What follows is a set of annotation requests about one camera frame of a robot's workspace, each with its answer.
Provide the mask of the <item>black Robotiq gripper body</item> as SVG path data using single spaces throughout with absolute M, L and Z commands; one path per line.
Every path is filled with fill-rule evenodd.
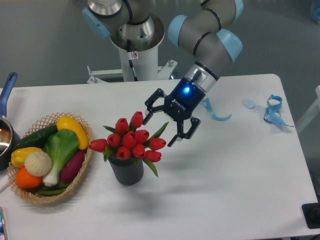
M 164 98 L 164 113 L 175 122 L 189 119 L 205 95 L 200 88 L 184 77 Z

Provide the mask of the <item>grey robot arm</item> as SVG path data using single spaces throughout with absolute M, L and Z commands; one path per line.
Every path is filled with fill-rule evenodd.
M 176 122 L 173 142 L 192 137 L 200 124 L 194 109 L 243 48 L 226 29 L 243 12 L 241 0 L 202 0 L 200 6 L 194 17 L 176 16 L 168 29 L 147 0 L 90 0 L 82 10 L 90 29 L 118 48 L 126 82 L 157 79 L 158 47 L 164 37 L 193 55 L 193 65 L 170 94 L 157 89 L 145 102 L 147 120 L 164 112 Z

